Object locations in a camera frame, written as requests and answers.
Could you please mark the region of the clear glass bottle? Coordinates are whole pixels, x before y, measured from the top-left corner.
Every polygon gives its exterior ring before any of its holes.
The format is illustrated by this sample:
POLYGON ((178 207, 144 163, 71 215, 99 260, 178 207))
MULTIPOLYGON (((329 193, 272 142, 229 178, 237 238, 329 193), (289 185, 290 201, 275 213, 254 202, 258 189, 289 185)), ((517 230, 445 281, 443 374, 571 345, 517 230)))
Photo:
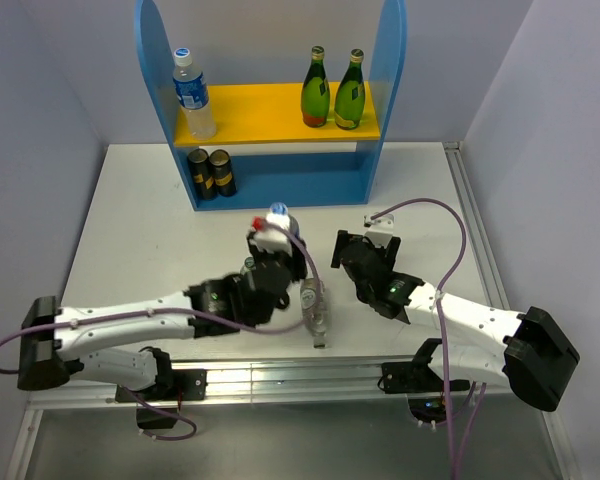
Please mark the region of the clear glass bottle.
POLYGON ((240 275, 246 279, 252 279, 252 272, 255 269, 255 260, 252 256, 247 257, 240 269, 240 275))
POLYGON ((307 278, 300 286, 300 304, 303 323, 313 339, 313 347, 324 349, 330 329, 330 315, 324 284, 307 278))

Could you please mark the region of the blue label water bottle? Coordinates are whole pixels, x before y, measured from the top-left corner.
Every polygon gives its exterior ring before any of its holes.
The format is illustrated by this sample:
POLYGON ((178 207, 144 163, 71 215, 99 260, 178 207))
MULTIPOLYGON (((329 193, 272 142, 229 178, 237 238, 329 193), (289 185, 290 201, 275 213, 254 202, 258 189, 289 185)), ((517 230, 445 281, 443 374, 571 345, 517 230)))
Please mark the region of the blue label water bottle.
POLYGON ((297 219, 289 213, 288 207, 282 202, 274 202, 266 214, 268 223, 278 225, 289 231, 296 238, 300 237, 300 228, 297 219))
POLYGON ((193 61, 188 48, 177 48, 173 57, 172 78, 189 132, 197 140, 209 140, 216 134, 216 123, 203 70, 193 61))

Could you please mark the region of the green glass bottle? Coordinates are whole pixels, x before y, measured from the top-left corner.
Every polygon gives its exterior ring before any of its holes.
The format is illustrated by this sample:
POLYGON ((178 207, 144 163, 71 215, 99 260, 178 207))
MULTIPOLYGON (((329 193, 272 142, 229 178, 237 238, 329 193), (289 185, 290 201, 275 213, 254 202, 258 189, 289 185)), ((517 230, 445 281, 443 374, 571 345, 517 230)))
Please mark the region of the green glass bottle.
POLYGON ((364 52, 353 49, 347 71, 339 84, 335 104, 334 119, 336 125, 344 130, 357 128, 362 119, 365 106, 365 85, 362 62, 364 52))
POLYGON ((330 88, 324 68, 325 50, 316 45, 311 49, 311 63, 301 91, 301 112, 305 125, 323 126, 329 114, 330 88))

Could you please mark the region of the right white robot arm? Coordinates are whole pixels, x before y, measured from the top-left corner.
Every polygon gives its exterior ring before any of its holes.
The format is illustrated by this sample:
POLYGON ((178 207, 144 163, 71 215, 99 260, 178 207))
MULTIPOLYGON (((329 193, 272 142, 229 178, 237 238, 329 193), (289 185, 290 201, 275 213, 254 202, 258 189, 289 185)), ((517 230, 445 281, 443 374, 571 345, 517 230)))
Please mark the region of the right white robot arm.
POLYGON ((545 310, 501 310, 437 292, 434 285, 394 271, 397 237, 377 246, 365 235, 338 232, 331 265, 343 268, 358 300, 377 314, 432 328, 423 359, 413 365, 415 383, 437 388, 445 379, 509 387, 526 404, 557 409, 580 361, 575 346, 545 310), (443 347, 441 338, 449 345, 443 347))

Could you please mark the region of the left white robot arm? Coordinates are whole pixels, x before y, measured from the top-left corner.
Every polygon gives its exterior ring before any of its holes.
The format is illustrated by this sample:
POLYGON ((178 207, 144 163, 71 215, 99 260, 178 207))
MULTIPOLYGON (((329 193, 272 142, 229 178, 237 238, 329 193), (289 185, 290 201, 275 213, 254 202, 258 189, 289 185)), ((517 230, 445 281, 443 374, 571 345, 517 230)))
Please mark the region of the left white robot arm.
POLYGON ((307 276, 306 244, 258 232, 247 242, 252 267, 157 299, 88 309, 37 298, 21 324, 18 389, 82 379, 163 399, 176 380, 169 354, 152 341, 266 334, 273 314, 289 306, 289 287, 307 276))

